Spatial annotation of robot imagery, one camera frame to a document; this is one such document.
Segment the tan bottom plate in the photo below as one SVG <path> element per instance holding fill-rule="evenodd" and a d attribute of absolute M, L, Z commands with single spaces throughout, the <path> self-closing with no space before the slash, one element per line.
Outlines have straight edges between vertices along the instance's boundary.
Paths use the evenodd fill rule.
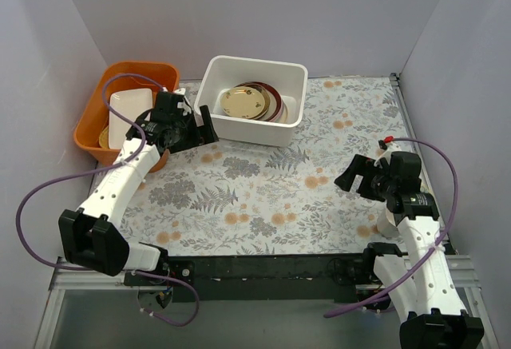
<path fill-rule="evenodd" d="M 265 110 L 263 94 L 251 87 L 234 87 L 220 96 L 221 109 L 229 116 L 242 119 L 252 119 Z"/>

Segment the red rimmed cream plate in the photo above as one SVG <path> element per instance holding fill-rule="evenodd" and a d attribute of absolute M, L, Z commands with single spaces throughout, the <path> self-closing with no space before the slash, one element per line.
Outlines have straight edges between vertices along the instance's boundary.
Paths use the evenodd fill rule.
<path fill-rule="evenodd" d="M 260 115 L 255 119 L 258 121 L 275 122 L 283 114 L 283 99 L 280 93 L 271 85 L 261 81 L 248 81 L 240 84 L 240 86 L 255 86 L 264 89 L 270 99 L 270 105 L 264 115 Z"/>

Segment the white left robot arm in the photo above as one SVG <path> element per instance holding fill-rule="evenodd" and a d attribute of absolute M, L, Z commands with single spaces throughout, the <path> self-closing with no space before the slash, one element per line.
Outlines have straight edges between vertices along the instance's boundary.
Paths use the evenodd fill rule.
<path fill-rule="evenodd" d="M 178 153 L 218 140 L 206 105 L 194 110 L 185 95 L 160 91 L 125 134 L 113 165 L 94 192 L 58 221 L 65 258 L 72 264 L 115 276 L 142 270 L 151 284 L 170 274 L 165 251 L 151 244 L 129 243 L 120 226 L 133 195 L 166 153 Z"/>

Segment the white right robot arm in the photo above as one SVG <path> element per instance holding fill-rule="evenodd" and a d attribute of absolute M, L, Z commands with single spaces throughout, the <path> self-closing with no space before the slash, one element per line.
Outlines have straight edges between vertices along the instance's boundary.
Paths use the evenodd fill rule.
<path fill-rule="evenodd" d="M 355 155 L 335 179 L 350 191 L 357 176 L 358 194 L 386 205 L 386 218 L 406 245 L 407 256 L 392 244 L 364 251 L 362 276 L 384 285 L 401 321 L 403 348 L 476 348 L 485 329 L 467 311 L 454 286 L 443 247 L 434 197 L 422 191 L 422 161 L 415 153 L 395 151 L 377 160 Z"/>

